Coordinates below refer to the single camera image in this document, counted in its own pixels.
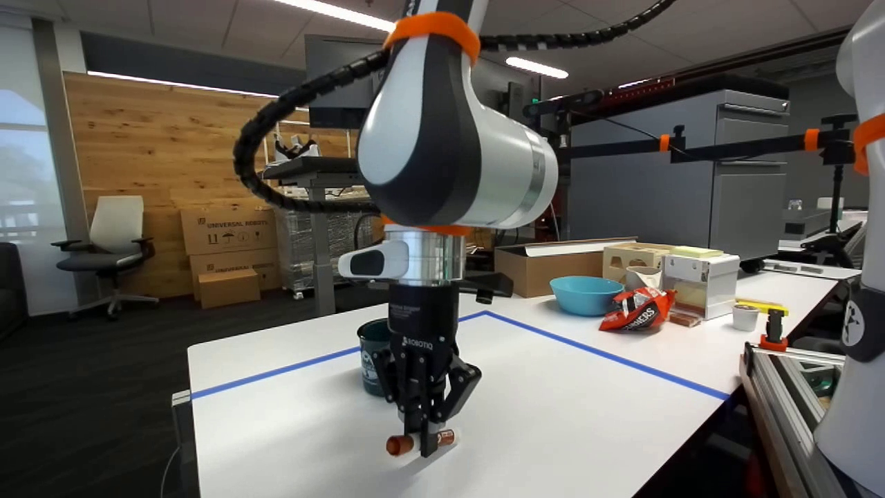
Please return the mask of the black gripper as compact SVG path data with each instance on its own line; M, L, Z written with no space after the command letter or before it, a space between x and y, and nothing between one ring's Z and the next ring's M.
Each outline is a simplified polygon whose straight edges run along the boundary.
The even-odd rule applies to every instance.
M397 407L404 433L421 441L421 454L432 458L447 437L446 423L480 380L480 371L456 355L460 292L395 285L388 326L400 346L378 355L384 400Z

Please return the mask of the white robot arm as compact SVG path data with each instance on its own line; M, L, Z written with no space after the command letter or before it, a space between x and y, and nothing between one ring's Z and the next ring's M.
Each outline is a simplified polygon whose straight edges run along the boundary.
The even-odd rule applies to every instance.
M486 0L417 0L384 40L389 66L356 148L384 241L338 272L389 285L389 346L370 364L400 412L393 458L447 447L446 420L480 380L456 346L468 234L537 223L558 185L551 142L476 97L485 14Z

